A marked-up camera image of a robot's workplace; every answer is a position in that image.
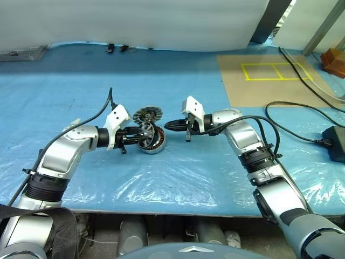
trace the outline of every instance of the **cardboard sheet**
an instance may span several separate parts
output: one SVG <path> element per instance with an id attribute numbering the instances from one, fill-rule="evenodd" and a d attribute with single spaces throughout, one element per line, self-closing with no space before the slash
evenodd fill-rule
<path id="1" fill-rule="evenodd" d="M 0 51 L 88 40 L 186 51 L 244 49 L 268 0 L 2 0 Z"/>
<path id="2" fill-rule="evenodd" d="M 289 49 L 303 50 L 328 16 L 338 0 L 297 1 L 274 38 L 273 44 Z M 335 47 L 345 34 L 345 12 L 316 46 L 316 52 Z"/>
<path id="3" fill-rule="evenodd" d="M 221 55 L 217 56 L 223 83 L 231 106 L 265 106 L 276 100 L 293 101 L 315 107 L 328 107 L 297 77 L 291 65 L 279 55 Z M 302 56 L 294 56 L 302 65 L 303 78 L 311 78 L 325 91 L 334 92 Z M 315 86 L 318 93 L 326 98 Z M 334 105 L 336 101 L 326 98 Z"/>

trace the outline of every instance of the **metal pole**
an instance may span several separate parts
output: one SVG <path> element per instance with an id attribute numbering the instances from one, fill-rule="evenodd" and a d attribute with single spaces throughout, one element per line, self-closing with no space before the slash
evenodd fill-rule
<path id="1" fill-rule="evenodd" d="M 329 15 L 326 17 L 326 19 L 323 21 L 317 32 L 314 34 L 314 36 L 308 42 L 307 46 L 302 51 L 302 54 L 304 56 L 309 56 L 313 52 L 313 50 L 324 38 L 326 33 L 333 26 L 333 24 L 336 22 L 336 20 L 339 18 L 339 16 L 341 15 L 341 13 L 343 13 L 344 10 L 345 0 L 338 0 L 338 2 L 335 4 Z"/>
<path id="2" fill-rule="evenodd" d="M 344 38 L 336 45 L 335 49 L 341 50 L 342 47 L 345 45 L 345 36 Z"/>

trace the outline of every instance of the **black cable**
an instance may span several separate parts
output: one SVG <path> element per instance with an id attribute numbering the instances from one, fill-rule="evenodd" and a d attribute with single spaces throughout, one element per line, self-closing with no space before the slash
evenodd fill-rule
<path id="1" fill-rule="evenodd" d="M 18 197 L 18 195 L 20 194 L 20 192 L 23 190 L 23 188 L 25 187 L 25 185 L 27 184 L 27 182 L 30 180 L 31 175 L 28 174 L 26 176 L 26 178 L 24 179 L 24 181 L 22 182 L 22 184 L 18 187 L 17 191 L 14 193 L 14 195 L 12 196 L 10 202 L 7 204 L 7 206 L 12 206 L 12 204 L 14 203 L 14 201 L 16 200 L 16 198 Z"/>
<path id="2" fill-rule="evenodd" d="M 265 121 L 267 121 L 272 126 L 272 128 L 273 128 L 273 130 L 275 132 L 275 138 L 276 138 L 275 148 L 274 148 L 273 153 L 274 153 L 274 155 L 277 155 L 277 152 L 278 152 L 278 149 L 279 149 L 279 145 L 280 145 L 280 136 L 279 136 L 278 129 L 274 125 L 273 122 L 271 122 L 269 119 L 267 119 L 265 117 L 262 117 L 262 116 L 253 116 L 253 115 L 242 116 L 242 117 L 239 117 L 239 118 L 227 121 L 227 122 L 225 122 L 223 124 L 218 125 L 217 127 L 211 128 L 211 129 L 209 129 L 207 131 L 204 131 L 204 132 L 193 131 L 191 128 L 189 130 L 194 135 L 205 135 L 205 134 L 209 134 L 209 133 L 212 133 L 212 132 L 218 131 L 218 130 L 221 132 L 226 127 L 228 127 L 228 125 L 231 125 L 231 124 L 234 124 L 234 123 L 236 123 L 238 121 L 246 120 L 246 119 L 253 119 L 256 122 L 258 122 L 259 120 L 265 120 Z M 265 145 L 267 145 L 267 140 L 266 140 L 264 128 L 263 128 L 263 126 L 262 126 L 262 124 L 260 122 L 258 122 L 258 125 L 259 125 L 259 128 L 260 128 L 260 132 L 262 134 L 262 137 L 263 137 L 263 141 L 264 141 Z"/>
<path id="3" fill-rule="evenodd" d="M 333 122 L 335 125 L 339 126 L 339 127 L 342 127 L 344 128 L 345 126 L 344 125 L 341 125 L 339 124 L 338 122 L 336 122 L 335 120 L 333 120 L 330 116 L 328 116 L 327 114 L 325 114 L 325 112 L 323 112 L 322 110 L 318 109 L 318 108 L 315 108 L 313 106 L 310 106 L 310 105 L 306 105 L 306 104 L 299 104 L 299 103 L 293 103 L 291 101 L 273 101 L 269 104 L 266 105 L 265 107 L 265 113 L 266 113 L 266 116 L 269 118 L 269 120 L 271 122 L 273 122 L 276 126 L 280 127 L 282 130 L 294 135 L 295 137 L 299 138 L 299 139 L 302 139 L 302 140 L 305 140 L 305 141 L 309 141 L 309 142 L 313 142 L 313 143 L 319 143 L 319 140 L 316 140 L 316 139 L 308 139 L 308 138 L 305 138 L 305 137 L 302 137 L 292 131 L 290 131 L 289 129 L 283 127 L 282 125 L 278 124 L 275 120 L 272 119 L 272 117 L 270 116 L 269 112 L 268 112 L 268 108 L 272 105 L 295 105 L 295 106 L 301 106 L 301 107 L 306 107 L 306 108 L 310 108 L 310 109 L 313 109 L 319 113 L 321 113 L 323 116 L 325 116 L 327 119 L 329 119 L 331 122 Z"/>
<path id="4" fill-rule="evenodd" d="M 84 125 L 94 119 L 96 119 L 99 115 L 101 115 L 101 113 L 106 109 L 106 107 L 108 106 L 109 102 L 111 102 L 112 106 L 115 105 L 114 101 L 113 101 L 113 88 L 111 87 L 109 89 L 109 93 L 108 93 L 108 97 L 106 102 L 104 103 L 103 107 L 101 108 L 101 110 L 94 116 L 92 116 L 91 118 L 84 120 L 72 127 L 69 127 L 68 129 L 66 129 L 65 131 L 62 131 L 60 134 L 58 134 L 57 136 L 55 136 L 51 141 L 49 141 L 49 143 L 41 150 L 41 152 L 39 152 L 38 158 L 36 160 L 36 162 L 34 163 L 33 167 L 32 167 L 32 171 L 36 172 L 39 163 L 41 161 L 41 159 L 43 158 L 44 154 L 47 152 L 48 148 L 59 138 L 61 138 L 63 135 L 65 135 L 66 133 L 68 133 L 69 131 L 78 128 L 81 125 Z M 18 195 L 20 194 L 20 192 L 23 190 L 23 188 L 25 187 L 25 185 L 27 184 L 27 182 L 29 181 L 31 177 L 31 174 L 29 174 L 24 181 L 22 182 L 22 184 L 19 186 L 19 188 L 17 189 L 17 191 L 15 192 L 15 194 L 13 195 L 13 197 L 11 198 L 10 202 L 8 203 L 8 206 L 11 206 L 14 201 L 16 200 L 16 198 L 18 197 Z"/>
<path id="5" fill-rule="evenodd" d="M 314 89 L 312 89 L 309 84 L 303 79 L 303 77 L 301 76 L 300 72 L 297 70 L 296 66 L 291 62 L 291 60 L 285 55 L 285 53 L 283 52 L 282 48 L 279 47 L 279 52 L 284 56 L 284 58 L 290 63 L 290 65 L 292 66 L 293 70 L 297 73 L 297 76 L 299 77 L 299 79 L 302 81 L 302 83 L 309 89 L 311 90 L 317 97 L 319 97 L 325 104 L 327 104 L 329 107 L 339 111 L 339 112 L 343 112 L 345 113 L 344 110 L 339 109 L 337 107 L 335 107 L 334 105 L 332 105 L 329 101 L 327 101 L 324 97 L 322 97 L 321 95 L 319 95 Z"/>
<path id="6" fill-rule="evenodd" d="M 66 133 L 68 133 L 69 131 L 75 129 L 75 128 L 78 128 L 80 127 L 81 125 L 84 125 L 94 119 L 96 119 L 99 115 L 101 115 L 101 113 L 106 109 L 106 107 L 108 106 L 109 102 L 112 101 L 112 94 L 113 94 L 113 89 L 110 88 L 109 89 L 109 94 L 108 94 L 108 98 L 106 100 L 106 102 L 104 103 L 103 107 L 101 108 L 101 110 L 94 116 L 92 116 L 91 118 L 87 119 L 87 120 L 84 120 L 68 129 L 66 129 L 65 131 L 62 131 L 60 134 L 58 134 L 55 138 L 53 138 L 51 141 L 49 141 L 49 143 L 42 149 L 42 151 L 39 153 L 38 155 L 38 158 L 36 160 L 36 162 L 34 163 L 33 167 L 32 167 L 32 170 L 35 172 L 38 168 L 38 165 L 41 161 L 41 159 L 43 158 L 45 152 L 48 150 L 48 148 L 56 141 L 58 140 L 59 138 L 61 138 L 63 135 L 65 135 Z"/>

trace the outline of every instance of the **orange block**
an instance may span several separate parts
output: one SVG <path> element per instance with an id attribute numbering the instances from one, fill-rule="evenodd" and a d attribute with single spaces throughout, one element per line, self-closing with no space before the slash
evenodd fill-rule
<path id="1" fill-rule="evenodd" d="M 337 49 L 329 49 L 321 55 L 323 69 L 328 73 L 345 78 L 345 52 Z"/>

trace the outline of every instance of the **wire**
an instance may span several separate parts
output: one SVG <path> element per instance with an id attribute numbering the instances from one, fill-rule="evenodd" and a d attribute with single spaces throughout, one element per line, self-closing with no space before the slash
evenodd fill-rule
<path id="1" fill-rule="evenodd" d="M 294 135 L 295 137 L 299 138 L 299 139 L 302 139 L 302 140 L 305 140 L 305 141 L 309 141 L 309 142 L 314 142 L 314 143 L 318 143 L 318 140 L 316 139 L 308 139 L 308 138 L 305 138 L 305 137 L 302 137 L 292 131 L 290 131 L 289 129 L 283 127 L 282 125 L 278 124 L 275 120 L 272 119 L 272 117 L 270 116 L 269 112 L 268 112 L 268 108 L 272 105 L 295 105 L 295 106 L 302 106 L 302 107 L 306 107 L 306 108 L 310 108 L 310 109 L 313 109 L 319 113 L 321 113 L 323 116 L 325 116 L 327 119 L 329 119 L 331 122 L 333 122 L 335 125 L 339 126 L 339 127 L 342 127 L 344 128 L 345 126 L 344 125 L 341 125 L 339 124 L 338 122 L 336 122 L 335 120 L 333 120 L 330 116 L 328 116 L 327 114 L 325 114 L 325 112 L 323 112 L 322 110 L 318 109 L 318 108 L 315 108 L 313 106 L 310 106 L 310 105 L 306 105 L 306 104 L 299 104 L 299 103 L 293 103 L 293 102 L 290 102 L 290 101 L 273 101 L 269 104 L 266 105 L 265 107 L 265 113 L 266 113 L 266 116 L 269 118 L 269 120 L 271 122 L 273 122 L 276 126 L 280 127 L 282 130 Z"/>
<path id="2" fill-rule="evenodd" d="M 302 70 L 304 70 L 303 69 L 303 67 L 299 64 L 299 63 L 297 63 L 297 61 L 290 55 L 290 53 L 286 50 L 286 49 L 284 49 L 284 51 L 286 52 L 286 54 L 290 57 L 290 59 L 292 60 L 292 61 L 294 61 L 295 62 L 295 64 L 297 64 L 297 66 L 299 67 L 299 68 L 301 68 Z M 320 89 L 322 92 L 324 92 L 326 95 L 328 95 L 329 97 L 331 97 L 331 98 L 333 98 L 333 99 L 335 99 L 335 100 L 338 100 L 338 101 L 341 101 L 342 103 L 345 103 L 345 99 L 340 99 L 340 98 L 338 98 L 338 97 L 335 97 L 335 96 L 333 96 L 333 95 L 331 95 L 330 93 L 327 93 L 324 89 L 322 89 L 312 78 L 309 78 L 310 79 L 310 81 L 318 88 L 318 89 Z"/>
<path id="3" fill-rule="evenodd" d="M 25 187 L 25 185 L 27 184 L 27 182 L 29 181 L 31 175 L 28 174 L 26 176 L 26 178 L 24 179 L 24 181 L 22 182 L 22 184 L 18 187 L 17 191 L 14 193 L 14 195 L 12 196 L 10 202 L 7 204 L 7 206 L 12 206 L 12 204 L 14 203 L 14 201 L 16 200 L 16 198 L 18 197 L 18 195 L 20 194 L 20 192 L 23 190 L 23 188 Z"/>
<path id="4" fill-rule="evenodd" d="M 35 172 L 39 166 L 39 163 L 41 161 L 41 159 L 43 158 L 44 154 L 47 152 L 48 148 L 56 141 L 58 140 L 59 138 L 61 138 L 63 135 L 65 135 L 66 133 L 68 133 L 69 131 L 75 129 L 75 128 L 78 128 L 80 127 L 81 125 L 84 125 L 94 119 L 96 119 L 99 115 L 102 114 L 102 112 L 106 109 L 106 107 L 108 106 L 109 102 L 112 100 L 112 94 L 113 94 L 113 89 L 110 88 L 109 89 L 109 94 L 108 94 L 108 98 L 106 100 L 106 102 L 104 103 L 103 107 L 101 108 L 101 110 L 94 116 L 92 116 L 91 118 L 87 119 L 87 120 L 84 120 L 68 129 L 66 129 L 65 131 L 62 131 L 60 134 L 58 134 L 55 138 L 53 138 L 44 148 L 43 150 L 39 153 L 38 155 L 38 158 L 36 160 L 36 162 L 34 163 L 33 167 L 32 167 L 32 170 Z"/>
<path id="5" fill-rule="evenodd" d="M 265 117 L 262 117 L 262 116 L 253 116 L 253 115 L 242 116 L 242 117 L 239 117 L 239 118 L 227 121 L 227 122 L 225 122 L 223 124 L 220 124 L 217 127 L 211 128 L 211 129 L 209 129 L 207 131 L 204 131 L 204 132 L 193 131 L 191 128 L 189 130 L 194 135 L 205 135 L 205 134 L 209 134 L 209 133 L 212 133 L 214 131 L 217 131 L 217 130 L 223 131 L 229 125 L 234 124 L 234 123 L 236 123 L 238 121 L 241 121 L 241 120 L 245 120 L 245 119 L 253 119 L 256 122 L 258 122 L 258 120 L 265 120 L 265 121 L 267 121 L 272 126 L 272 128 L 273 128 L 273 130 L 275 132 L 275 139 L 276 139 L 276 141 L 275 141 L 275 148 L 274 148 L 273 153 L 276 155 L 277 152 L 278 152 L 278 149 L 279 149 L 279 145 L 280 145 L 280 136 L 279 136 L 278 129 L 277 129 L 277 127 L 275 126 L 275 124 L 273 122 L 271 122 L 269 119 L 267 119 Z M 264 128 L 263 128 L 263 126 L 262 126 L 262 124 L 260 122 L 258 122 L 258 125 L 259 125 L 259 128 L 260 128 L 260 132 L 262 134 L 262 137 L 263 137 L 263 141 L 267 145 L 267 140 L 266 140 L 266 137 L 265 137 Z"/>
<path id="6" fill-rule="evenodd" d="M 324 103 L 326 103 L 329 107 L 339 111 L 339 112 L 343 112 L 345 113 L 344 110 L 339 109 L 337 107 L 335 107 L 334 105 L 332 105 L 329 101 L 327 101 L 324 97 L 322 97 L 321 95 L 319 95 L 317 92 L 315 92 L 314 89 L 312 89 L 309 84 L 303 79 L 303 77 L 301 76 L 300 72 L 297 70 L 296 66 L 291 62 L 291 60 L 285 55 L 285 53 L 283 52 L 282 48 L 279 47 L 279 52 L 285 57 L 285 59 L 290 63 L 290 65 L 292 66 L 293 70 L 297 73 L 297 76 L 299 77 L 299 79 L 302 81 L 302 83 L 309 89 L 311 90 L 317 97 L 319 97 Z"/>
<path id="7" fill-rule="evenodd" d="M 34 163 L 33 167 L 32 167 L 32 171 L 36 172 L 38 166 L 39 166 L 39 163 L 41 161 L 41 159 L 43 158 L 44 154 L 47 152 L 48 148 L 56 141 L 58 140 L 59 138 L 61 138 L 63 135 L 65 135 L 66 133 L 68 133 L 69 131 L 75 129 L 75 128 L 78 128 L 79 126 L 81 125 L 84 125 L 94 119 L 96 119 L 99 115 L 102 114 L 102 112 L 106 109 L 106 107 L 108 106 L 109 102 L 111 102 L 113 105 L 114 104 L 114 101 L 113 101 L 113 88 L 111 87 L 109 89 L 109 93 L 108 93 L 108 97 L 107 97 L 107 100 L 106 102 L 104 103 L 103 107 L 101 108 L 101 110 L 94 116 L 92 116 L 91 118 L 87 119 L 87 120 L 84 120 L 72 127 L 69 127 L 68 129 L 66 129 L 65 131 L 62 131 L 60 134 L 58 134 L 57 136 L 55 136 L 51 141 L 49 141 L 49 143 L 41 150 L 41 152 L 39 152 L 39 155 L 38 155 L 38 158 L 36 160 L 36 162 Z M 23 190 L 23 188 L 25 187 L 25 185 L 27 184 L 27 182 L 29 181 L 31 175 L 29 174 L 25 179 L 24 181 L 22 182 L 22 184 L 19 186 L 18 190 L 16 191 L 16 193 L 14 194 L 14 196 L 12 197 L 12 199 L 10 200 L 9 202 L 9 206 L 11 206 L 14 201 L 16 200 L 16 198 L 18 197 L 19 193 Z"/>
<path id="8" fill-rule="evenodd" d="M 84 244 L 82 245 L 81 249 L 79 250 L 78 255 L 80 255 L 81 252 L 84 250 L 86 243 L 87 243 L 87 240 L 84 241 Z"/>
<path id="9" fill-rule="evenodd" d="M 100 243 L 100 244 L 117 244 L 117 242 L 103 242 L 103 241 L 98 241 L 95 239 L 91 239 L 91 238 L 87 238 L 87 237 L 83 237 L 85 240 L 89 240 L 95 243 Z"/>

